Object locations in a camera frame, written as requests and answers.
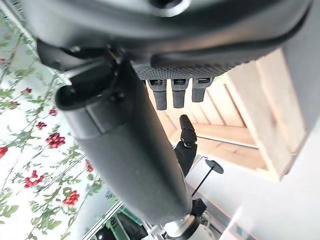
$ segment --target screw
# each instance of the screw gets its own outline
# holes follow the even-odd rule
[[[125,99],[125,94],[122,91],[115,91],[110,95],[110,100],[114,103],[121,102]]]

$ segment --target black cylindrical tube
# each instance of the black cylindrical tube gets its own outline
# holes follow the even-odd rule
[[[177,157],[130,64],[123,62],[110,87],[94,96],[75,97],[69,88],[57,92],[57,107],[113,193],[150,224],[189,214],[192,200]]]

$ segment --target red flower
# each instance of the red flower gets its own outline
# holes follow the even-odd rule
[[[20,105],[20,103],[18,103],[17,101],[11,101],[9,109],[11,109],[11,110],[16,109],[19,105]]]
[[[37,178],[38,175],[37,175],[37,171],[36,170],[33,170],[32,171],[32,178]]]
[[[65,139],[66,138],[64,136],[60,136],[60,134],[56,132],[56,133],[51,134],[46,139],[46,142],[49,144],[50,149],[56,149],[66,143]]]
[[[91,165],[91,163],[89,162],[88,159],[85,160],[85,166],[87,167],[87,171],[89,173],[91,173],[94,170],[94,168],[92,167],[92,165]]]
[[[21,95],[28,95],[30,93],[32,93],[32,88],[29,88],[29,87],[21,91]]]
[[[43,129],[44,127],[47,126],[47,124],[45,124],[44,122],[38,122],[37,125],[35,125],[39,130]]]
[[[78,201],[78,198],[80,197],[79,194],[77,194],[77,191],[72,191],[70,196],[67,196],[62,203],[66,204],[68,206],[73,206]]]
[[[5,58],[0,58],[0,65],[6,64],[7,63],[7,59]]]
[[[31,176],[31,177],[26,177],[26,178],[24,179],[24,181],[26,182],[26,184],[24,185],[24,187],[25,187],[25,188],[30,188],[30,187],[32,187],[32,186],[36,186],[37,184],[41,183],[42,180],[45,178],[44,175],[41,175],[41,176],[39,177],[39,179],[36,179],[37,177],[38,177],[37,171],[36,171],[36,170],[33,170],[33,171],[32,171],[32,176]]]
[[[51,116],[57,116],[57,114],[58,114],[58,112],[57,112],[57,110],[56,110],[56,108],[55,107],[53,107],[53,108],[51,108],[50,109],[50,111],[49,111],[49,115],[51,115]]]
[[[6,152],[8,151],[8,147],[4,146],[4,147],[0,147],[0,158],[2,158]]]

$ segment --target floral wallpaper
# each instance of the floral wallpaper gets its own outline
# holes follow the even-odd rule
[[[54,106],[65,85],[0,12],[0,239],[81,239],[114,204]]]

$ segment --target thin black rod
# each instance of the thin black rod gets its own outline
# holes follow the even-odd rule
[[[211,173],[211,171],[215,168],[215,163],[213,164],[213,166],[211,167],[211,169],[208,171],[208,173],[205,175],[205,177],[202,179],[202,181],[200,182],[200,184],[196,187],[196,189],[194,190],[194,192],[192,193],[192,197],[196,194],[196,192],[199,190],[199,188],[201,187],[201,185],[205,182],[205,180],[207,179],[207,177],[209,176],[209,174]]]

